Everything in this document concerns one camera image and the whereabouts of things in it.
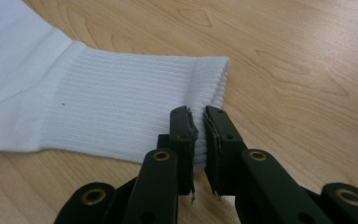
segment metal rivet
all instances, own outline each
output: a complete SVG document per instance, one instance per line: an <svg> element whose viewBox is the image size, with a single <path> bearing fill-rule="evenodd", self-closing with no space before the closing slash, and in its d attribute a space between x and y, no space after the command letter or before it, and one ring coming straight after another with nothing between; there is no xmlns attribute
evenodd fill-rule
<svg viewBox="0 0 358 224"><path fill-rule="evenodd" d="M358 194L348 189L337 189L336 195L345 203L358 206Z"/></svg>
<svg viewBox="0 0 358 224"><path fill-rule="evenodd" d="M153 155L153 159L155 159L155 161L166 161L167 159L170 158L170 156L171 155L168 152L159 151Z"/></svg>
<svg viewBox="0 0 358 224"><path fill-rule="evenodd" d="M105 196L104 189L90 189L82 195L81 202L85 205L94 205L100 203Z"/></svg>
<svg viewBox="0 0 358 224"><path fill-rule="evenodd" d="M265 161L267 159L266 154L260 151L251 151L249 156L255 161Z"/></svg>

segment wood grain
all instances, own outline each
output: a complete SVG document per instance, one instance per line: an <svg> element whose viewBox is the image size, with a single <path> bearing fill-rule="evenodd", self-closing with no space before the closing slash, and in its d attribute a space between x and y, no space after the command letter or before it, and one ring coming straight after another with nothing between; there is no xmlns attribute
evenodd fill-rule
<svg viewBox="0 0 358 224"><path fill-rule="evenodd" d="M249 147L273 154L302 186L358 187L358 1L27 0L46 21L96 49L227 55L224 109ZM116 187L140 165L61 150L0 152L0 223L52 223L80 186ZM204 174L179 223L238 223Z"/></svg>

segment ribbed sock cuff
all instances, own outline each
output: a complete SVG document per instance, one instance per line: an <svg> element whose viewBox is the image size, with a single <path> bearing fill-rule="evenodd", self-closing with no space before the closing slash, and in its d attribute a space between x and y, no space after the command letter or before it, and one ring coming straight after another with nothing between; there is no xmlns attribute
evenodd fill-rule
<svg viewBox="0 0 358 224"><path fill-rule="evenodd" d="M42 148L142 161L169 114L187 105L200 135L195 163L205 162L202 112L221 106L227 57L113 53L85 48L69 65L48 107Z"/></svg>

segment white cloth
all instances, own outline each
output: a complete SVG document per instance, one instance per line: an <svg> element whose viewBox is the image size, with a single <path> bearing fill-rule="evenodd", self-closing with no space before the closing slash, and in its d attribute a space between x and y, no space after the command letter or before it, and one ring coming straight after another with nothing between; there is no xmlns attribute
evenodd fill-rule
<svg viewBox="0 0 358 224"><path fill-rule="evenodd" d="M114 53L74 41L21 1L0 0L0 150L73 150L142 161L187 105L200 135L202 112L220 107L227 57Z"/></svg>

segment tabletop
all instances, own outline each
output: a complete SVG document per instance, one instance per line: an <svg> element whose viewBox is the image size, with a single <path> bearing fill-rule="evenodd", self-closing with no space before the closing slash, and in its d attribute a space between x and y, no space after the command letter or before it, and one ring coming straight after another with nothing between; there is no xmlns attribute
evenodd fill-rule
<svg viewBox="0 0 358 224"><path fill-rule="evenodd" d="M295 181L358 187L358 1L27 0L43 19L96 49L230 58L224 109L248 147ZM90 182L119 187L141 165L64 150L0 152L0 223L52 223ZM179 223L238 223L233 197L195 173Z"/></svg>

